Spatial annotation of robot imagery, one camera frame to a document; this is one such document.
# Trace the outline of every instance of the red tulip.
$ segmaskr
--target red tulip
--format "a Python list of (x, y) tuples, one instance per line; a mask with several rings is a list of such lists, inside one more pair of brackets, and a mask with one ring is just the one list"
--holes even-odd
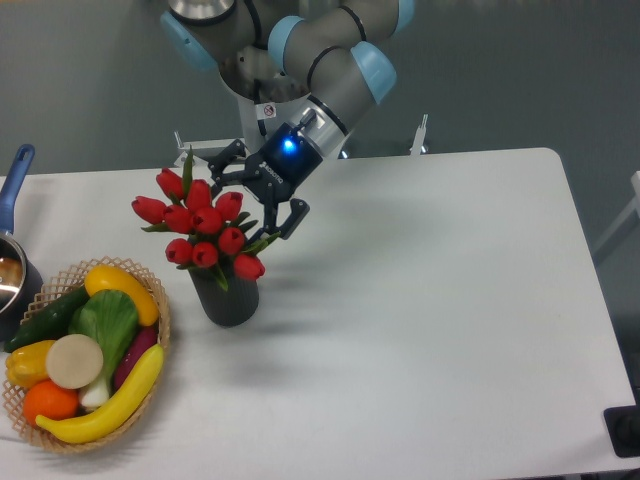
[(193, 247), (191, 260), (199, 267), (213, 267), (218, 261), (218, 250), (209, 242), (199, 242)]
[(244, 247), (244, 234), (239, 228), (225, 228), (218, 239), (218, 246), (227, 255), (235, 255)]
[(193, 252), (193, 245), (191, 245), (184, 238), (176, 238), (172, 240), (164, 253), (167, 255), (167, 260), (178, 265), (183, 265), (191, 261), (191, 253)]
[(200, 233), (218, 233), (222, 228), (222, 216), (212, 206), (203, 207), (193, 215), (191, 224)]
[(162, 223), (164, 209), (167, 208), (160, 200), (148, 197), (136, 197), (136, 199), (131, 202), (131, 206), (140, 218), (153, 225)]
[(191, 216), (191, 212), (181, 205), (169, 205), (164, 210), (164, 221), (177, 233), (191, 232)]
[(194, 180), (191, 182), (191, 188), (185, 202), (187, 208), (195, 212), (204, 207), (211, 206), (211, 188), (205, 180)]
[(167, 197), (171, 198), (171, 194), (173, 194), (178, 197), (179, 200), (184, 199), (182, 178), (174, 171), (163, 168), (156, 176), (156, 182), (158, 182), (158, 185), (160, 185), (160, 188)]
[(242, 194), (240, 192), (227, 192), (218, 198), (216, 208), (222, 214), (225, 221), (235, 220), (242, 208)]
[(264, 275), (265, 268), (258, 257), (240, 254), (233, 262), (233, 270), (237, 277), (245, 280), (257, 280)]

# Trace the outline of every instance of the purple eggplant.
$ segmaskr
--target purple eggplant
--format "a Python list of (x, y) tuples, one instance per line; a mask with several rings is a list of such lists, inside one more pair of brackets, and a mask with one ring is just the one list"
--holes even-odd
[(156, 343), (158, 343), (158, 335), (155, 328), (144, 327), (140, 330), (131, 342), (127, 353), (125, 353), (118, 365), (118, 368), (116, 368), (116, 371), (113, 374), (114, 391), (118, 390), (122, 386), (126, 378), (131, 373), (133, 366), (142, 354), (153, 347)]

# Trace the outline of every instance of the blue led light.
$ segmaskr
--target blue led light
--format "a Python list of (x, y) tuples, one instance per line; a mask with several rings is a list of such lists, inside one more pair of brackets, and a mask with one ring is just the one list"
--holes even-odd
[(295, 153), (298, 150), (298, 147), (296, 146), (295, 143), (293, 143), (293, 141), (289, 138), (285, 139), (284, 142), (282, 142), (282, 151), (287, 154), (287, 155), (291, 155), (292, 153)]

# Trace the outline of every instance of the cucumber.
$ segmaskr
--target cucumber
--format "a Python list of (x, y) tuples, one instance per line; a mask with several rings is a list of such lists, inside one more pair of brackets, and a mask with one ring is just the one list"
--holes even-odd
[(57, 340), (67, 334), (73, 313), (89, 301), (84, 285), (56, 298), (36, 313), (28, 322), (18, 328), (18, 332), (5, 342), (4, 351), (11, 353), (25, 345), (41, 340)]

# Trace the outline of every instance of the white table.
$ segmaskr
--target white table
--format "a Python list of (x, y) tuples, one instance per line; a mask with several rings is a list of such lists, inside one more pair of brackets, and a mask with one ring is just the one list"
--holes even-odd
[[(15, 237), (43, 276), (103, 255), (149, 267), (172, 300), (172, 351), (150, 412), (121, 442), (70, 458), (3, 441), (3, 478), (464, 480), (640, 466), (606, 432), (602, 411), (634, 399), (552, 151), (325, 162), (298, 191), (309, 216), (264, 252), (258, 312), (228, 330), (164, 259), (173, 235), (142, 232), (130, 208), (135, 195), (160, 198), (157, 173), (25, 181)], [(18, 438), (6, 417), (0, 435)]]

